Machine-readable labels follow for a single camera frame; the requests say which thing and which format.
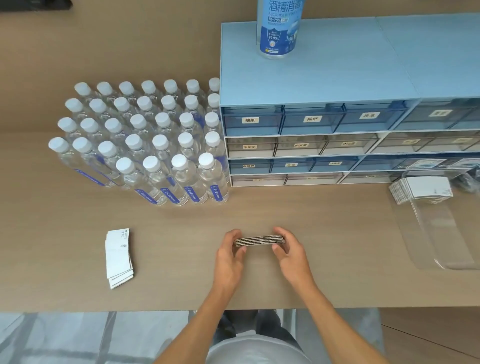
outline bottle cap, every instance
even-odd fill
[[[209,112],[205,115],[205,124],[207,124],[209,127],[215,128],[219,123],[220,120],[216,112]]]
[[[220,79],[218,77],[211,78],[210,81],[208,81],[208,85],[213,92],[220,91]]]
[[[166,110],[173,110],[177,106],[177,102],[171,95],[162,97],[162,105]]]
[[[122,130],[122,125],[118,119],[111,118],[105,122],[105,127],[111,133],[118,134]]]
[[[143,111],[149,111],[152,108],[152,100],[148,96],[139,97],[137,104]]]
[[[203,153],[198,157],[198,164],[200,164],[202,168],[209,170],[215,165],[215,158],[213,158],[210,153]]]
[[[84,106],[77,98],[70,98],[65,102],[65,106],[71,112],[80,112],[84,109]]]
[[[208,132],[207,135],[205,135],[205,142],[208,146],[211,146],[212,148],[219,146],[220,134],[218,134],[217,132]]]
[[[146,93],[146,94],[154,94],[155,91],[156,91],[156,86],[155,84],[153,83],[153,81],[143,81],[142,82],[142,90]]]
[[[122,82],[119,85],[119,89],[124,95],[127,95],[127,96],[135,92],[135,89],[133,88],[132,83],[128,81]]]
[[[149,156],[144,159],[144,168],[149,172],[158,172],[161,166],[162,163],[155,156]]]
[[[188,95],[185,98],[185,106],[190,110],[195,110],[198,107],[198,99],[195,95]]]
[[[144,141],[137,134],[127,136],[127,138],[125,139],[125,143],[127,143],[128,148],[130,148],[131,150],[142,149],[144,145]]]
[[[65,153],[70,149],[68,142],[60,137],[53,138],[48,142],[48,147],[57,153]]]
[[[160,112],[155,116],[156,124],[161,128],[168,128],[172,124],[170,116],[166,112]]]
[[[212,109],[217,109],[220,107],[220,95],[219,94],[210,94],[208,95],[208,104]]]
[[[169,94],[174,94],[179,89],[175,80],[166,80],[163,83],[163,87]]]
[[[184,112],[183,114],[180,115],[180,124],[182,124],[182,126],[184,126],[185,128],[193,127],[194,123],[195,123],[195,119],[193,118],[193,115],[191,112]]]
[[[96,98],[95,100],[90,101],[90,108],[95,111],[97,114],[107,111],[107,104],[103,102],[102,99]]]
[[[73,141],[73,148],[80,153],[88,153],[93,149],[93,144],[87,138],[77,138]]]
[[[98,129],[99,129],[98,123],[92,118],[83,119],[82,122],[80,123],[80,126],[87,133],[96,133],[98,132]]]
[[[183,154],[177,154],[172,158],[172,166],[176,170],[186,170],[188,167],[188,159]]]
[[[115,154],[117,154],[118,149],[115,144],[110,141],[106,141],[100,143],[98,146],[98,151],[106,157],[113,157]]]
[[[118,111],[127,111],[130,108],[130,103],[124,97],[116,98],[113,104]]]
[[[101,93],[103,96],[110,96],[113,94],[113,88],[108,82],[100,82],[96,89]]]
[[[152,140],[153,146],[158,150],[165,150],[168,148],[169,142],[166,136],[164,135],[155,135]]]
[[[133,164],[132,160],[130,158],[120,158],[117,161],[117,164],[115,165],[117,169],[120,171],[120,173],[123,174],[130,174],[135,172],[135,165]]]
[[[71,133],[78,129],[76,122],[74,122],[72,118],[61,118],[58,126],[66,133]]]
[[[190,133],[182,133],[179,135],[179,143],[183,148],[191,148],[193,146],[193,136]]]
[[[147,120],[145,119],[145,116],[141,114],[133,115],[130,118],[130,122],[132,123],[133,127],[138,130],[145,129],[147,126]]]
[[[187,90],[191,94],[196,94],[198,91],[200,91],[200,84],[198,83],[197,80],[188,80],[187,81]]]
[[[88,96],[89,94],[92,93],[92,89],[85,82],[80,82],[80,83],[76,84],[74,88],[75,88],[75,91],[80,96]]]

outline wooden desk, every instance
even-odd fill
[[[54,135],[0,136],[0,311],[196,309],[212,284],[215,251],[245,236],[291,229],[336,307],[479,306],[480,271],[416,269],[386,184],[230,189],[217,206],[155,207],[106,190],[61,165]],[[105,235],[131,228],[135,277],[110,290]],[[270,247],[253,247],[232,309],[302,307]]]

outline pants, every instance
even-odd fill
[[[236,330],[229,318],[229,312],[230,311],[225,311],[223,313],[213,337],[212,346],[223,340],[231,339],[237,336]],[[257,335],[269,336],[274,339],[283,340],[301,350],[300,345],[293,338],[293,336],[281,326],[280,318],[274,310],[259,310],[254,320],[255,332]]]

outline stack of cards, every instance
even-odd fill
[[[283,244],[285,239],[282,235],[257,236],[255,238],[242,238],[235,240],[235,246],[250,246],[263,244]]]
[[[130,229],[121,229],[107,233],[105,254],[110,289],[114,289],[133,278],[133,266],[128,244],[129,232]]]
[[[397,205],[417,199],[426,199],[429,204],[439,204],[453,197],[448,178],[440,176],[402,178],[389,188]]]

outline water bottle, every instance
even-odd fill
[[[78,153],[75,152],[75,150],[65,139],[59,137],[53,138],[48,143],[48,147],[54,152],[57,152],[60,161],[65,166],[88,178],[92,182],[107,188],[115,186],[114,182],[108,178],[105,178],[105,176],[97,173],[95,170],[86,165],[83,159],[78,155]]]
[[[220,135],[217,132],[209,132],[205,135],[205,152],[210,153],[222,165],[223,174],[225,178],[230,176],[230,169],[228,168],[227,152],[225,151],[225,143],[220,140]]]
[[[170,175],[170,169],[157,157],[149,156],[144,160],[144,168],[148,171],[150,183],[159,189],[175,206],[188,202],[188,196],[182,187]]]
[[[123,97],[125,97],[128,100],[130,105],[136,105],[138,99],[142,97],[142,94],[137,90],[135,90],[133,85],[128,81],[122,82],[119,85],[119,89],[122,92]]]
[[[145,158],[155,155],[150,143],[143,140],[137,134],[127,136],[125,142],[130,149],[130,154],[132,155],[133,160],[140,165],[143,164]]]
[[[167,203],[167,198],[152,186],[147,176],[135,168],[130,158],[121,158],[117,162],[117,169],[123,174],[125,184],[132,187],[145,200],[156,206]]]
[[[162,107],[163,92],[157,89],[153,81],[143,81],[142,90],[145,92],[145,96],[148,96],[152,103],[157,107]]]
[[[207,92],[208,96],[210,96],[211,94],[220,93],[220,79],[218,77],[211,78],[208,81],[208,86],[210,87],[210,89]]]
[[[79,124],[83,119],[95,118],[95,114],[87,106],[84,106],[77,98],[68,99],[65,102],[65,106],[72,112],[72,119]]]
[[[100,82],[97,86],[96,89],[101,93],[102,98],[106,102],[106,104],[114,108],[115,107],[115,100],[120,97],[120,93],[115,91],[113,87],[108,83],[108,82]]]
[[[214,112],[220,117],[220,95],[210,94],[208,96],[207,112]]]
[[[185,112],[191,113],[202,128],[205,126],[205,109],[198,103],[197,96],[188,95],[185,98]]]
[[[258,0],[257,49],[271,60],[284,58],[294,48],[305,0]]]
[[[207,135],[209,132],[217,132],[220,138],[223,140],[223,127],[218,115],[214,112],[209,112],[205,115],[205,127],[204,133]]]
[[[167,137],[168,140],[175,142],[180,134],[178,125],[172,122],[166,112],[161,112],[155,116],[157,124],[156,132]]]
[[[113,144],[126,147],[125,139],[133,134],[129,126],[123,125],[118,119],[108,119],[105,122],[106,129],[110,132],[110,139]]]
[[[207,96],[200,88],[200,84],[198,83],[197,80],[188,80],[187,81],[187,95],[194,95],[197,96],[198,102],[200,105],[202,105],[204,108],[207,107]]]
[[[178,141],[180,152],[193,163],[198,164],[198,157],[203,152],[198,140],[194,139],[190,133],[182,133],[179,135]]]
[[[222,204],[228,200],[228,186],[222,165],[213,158],[210,153],[203,153],[198,158],[200,167],[198,174],[203,183],[207,186],[207,192],[210,198]]]
[[[80,126],[86,131],[88,140],[90,140],[95,146],[99,146],[100,143],[108,140],[107,131],[101,128],[100,125],[98,125],[98,122],[92,118],[84,119],[80,123]]]
[[[130,157],[125,149],[116,146],[111,141],[102,142],[98,146],[98,151],[105,157],[105,164],[112,170],[118,170],[117,162],[120,159]]]
[[[89,105],[93,99],[101,97],[98,92],[93,91],[85,82],[76,84],[74,88],[77,94],[80,95],[80,99],[84,105]]]
[[[166,136],[157,135],[153,138],[153,146],[158,159],[164,162],[168,168],[172,168],[172,158],[178,152],[176,145],[170,143]]]
[[[204,131],[200,124],[194,120],[193,115],[189,112],[184,112],[180,115],[180,123],[180,132],[192,134],[194,139],[200,143],[200,146],[203,146]]]
[[[108,119],[116,118],[123,121],[123,118],[114,109],[109,108],[102,99],[96,98],[90,102],[90,108],[94,111],[96,119],[105,125]]]
[[[133,128],[130,119],[133,115],[138,114],[137,109],[130,105],[128,100],[124,97],[119,97],[113,103],[115,104],[115,107],[119,111],[122,118],[127,122],[128,126]]]
[[[78,138],[72,144],[73,148],[80,153],[80,156],[94,170],[111,180],[117,186],[127,189],[125,182],[119,173],[112,170],[105,164],[104,158],[94,150],[93,144],[87,138]]]
[[[155,116],[162,110],[152,103],[148,96],[142,96],[138,99],[137,104],[140,108],[140,113],[145,116],[145,119],[152,126],[156,126]]]
[[[156,131],[153,129],[152,124],[147,122],[145,116],[141,114],[133,115],[130,119],[134,129],[133,132],[138,134],[143,140],[151,142],[153,137],[156,135]]]
[[[72,118],[61,118],[57,125],[65,132],[65,139],[69,143],[73,143],[75,139],[85,136],[85,132],[78,127],[78,124]]]
[[[165,88],[165,91],[167,92],[167,95],[172,96],[177,104],[179,104],[180,106],[184,105],[183,104],[183,99],[184,99],[183,92],[178,88],[175,80],[166,80],[163,83],[163,87]]]
[[[180,115],[183,113],[182,108],[175,102],[175,99],[171,95],[162,97],[162,105],[164,112],[168,114],[170,120],[180,125]]]
[[[198,177],[197,166],[182,154],[172,158],[172,174],[183,187],[194,204],[200,205],[208,199],[207,188]]]

